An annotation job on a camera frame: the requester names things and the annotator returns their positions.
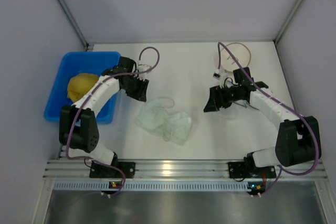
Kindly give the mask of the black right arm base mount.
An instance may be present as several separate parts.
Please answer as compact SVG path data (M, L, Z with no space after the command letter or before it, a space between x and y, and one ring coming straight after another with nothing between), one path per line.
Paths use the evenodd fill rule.
M249 167L243 161L228 162L228 172L231 179L246 178L276 178L274 166L267 167Z

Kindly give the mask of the pale green bra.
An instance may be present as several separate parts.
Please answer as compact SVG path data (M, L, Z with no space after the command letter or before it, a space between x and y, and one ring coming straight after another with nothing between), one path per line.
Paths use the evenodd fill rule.
M193 120L184 111L169 114L167 110L174 105L171 98L154 98L142 106L134 123L151 135L183 146L189 137Z

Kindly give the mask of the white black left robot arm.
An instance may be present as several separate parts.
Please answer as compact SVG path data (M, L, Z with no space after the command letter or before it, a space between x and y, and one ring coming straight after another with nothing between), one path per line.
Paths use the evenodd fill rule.
M120 90L137 101L145 102L149 84L145 75L152 69L152 66L121 57L116 66L102 72L80 100L62 107L59 141L66 147L68 159L87 158L106 167L118 165L117 154L99 140L97 115Z

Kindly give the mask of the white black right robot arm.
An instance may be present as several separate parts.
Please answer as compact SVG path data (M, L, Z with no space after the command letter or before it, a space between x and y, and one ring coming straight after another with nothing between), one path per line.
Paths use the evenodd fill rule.
M234 102L246 101L260 111L277 129L274 147L248 153L244 157L249 171L269 166L290 167L321 158L319 124L314 116L302 116L278 99L269 86L254 81L249 68L233 72L235 82L209 89L204 112L229 108Z

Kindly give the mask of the aluminium rail frame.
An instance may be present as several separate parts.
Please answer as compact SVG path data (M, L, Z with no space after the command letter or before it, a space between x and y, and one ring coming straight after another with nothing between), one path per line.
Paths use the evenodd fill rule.
M138 180L230 180L230 160L155 160L134 159L135 168L129 172ZM44 179L88 179L91 169L87 161L50 160Z

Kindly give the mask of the white mesh laundry bag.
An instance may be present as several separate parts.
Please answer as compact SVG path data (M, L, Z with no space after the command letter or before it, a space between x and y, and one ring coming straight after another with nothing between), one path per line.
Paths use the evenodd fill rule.
M258 108L252 106L247 101L233 102L230 107L221 109L219 116L227 120L234 120L238 118L240 109L258 110Z

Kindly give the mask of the yellow cloth garment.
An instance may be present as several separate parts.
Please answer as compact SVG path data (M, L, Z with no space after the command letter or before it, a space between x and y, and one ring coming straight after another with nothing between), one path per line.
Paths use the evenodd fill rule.
M97 83L99 76L92 73L79 73L69 80L67 98L72 102L80 100Z

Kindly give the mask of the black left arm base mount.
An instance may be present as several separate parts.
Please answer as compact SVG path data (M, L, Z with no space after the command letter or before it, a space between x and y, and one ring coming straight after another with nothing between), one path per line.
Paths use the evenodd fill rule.
M122 171L125 178L133 178L135 175L135 162L118 162L117 168ZM110 167L102 166L96 163L91 164L89 173L90 178L123 178L118 170Z

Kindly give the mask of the blue plastic bin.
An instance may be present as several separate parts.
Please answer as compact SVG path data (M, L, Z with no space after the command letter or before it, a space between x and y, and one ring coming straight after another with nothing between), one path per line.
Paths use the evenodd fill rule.
M100 76L106 69L112 69L119 62L121 54L116 51L69 52L60 63L54 85L44 111L48 121L59 122L60 110L72 101L67 98L70 79L80 73L93 73Z

